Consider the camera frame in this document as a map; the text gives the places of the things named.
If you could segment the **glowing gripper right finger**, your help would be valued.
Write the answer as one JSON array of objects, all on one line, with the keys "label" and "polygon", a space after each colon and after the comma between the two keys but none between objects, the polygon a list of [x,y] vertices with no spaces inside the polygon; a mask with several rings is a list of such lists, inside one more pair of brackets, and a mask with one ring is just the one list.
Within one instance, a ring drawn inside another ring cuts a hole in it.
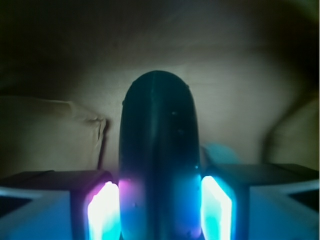
[{"label": "glowing gripper right finger", "polygon": [[215,164],[201,181],[205,240],[317,240],[319,172],[297,164]]}]

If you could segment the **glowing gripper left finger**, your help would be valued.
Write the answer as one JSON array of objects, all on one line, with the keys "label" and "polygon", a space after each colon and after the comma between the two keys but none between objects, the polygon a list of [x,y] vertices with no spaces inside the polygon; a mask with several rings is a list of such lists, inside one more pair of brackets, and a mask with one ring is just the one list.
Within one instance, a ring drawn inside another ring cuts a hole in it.
[{"label": "glowing gripper left finger", "polygon": [[119,189],[105,170],[25,171],[0,181],[3,240],[117,240]]}]

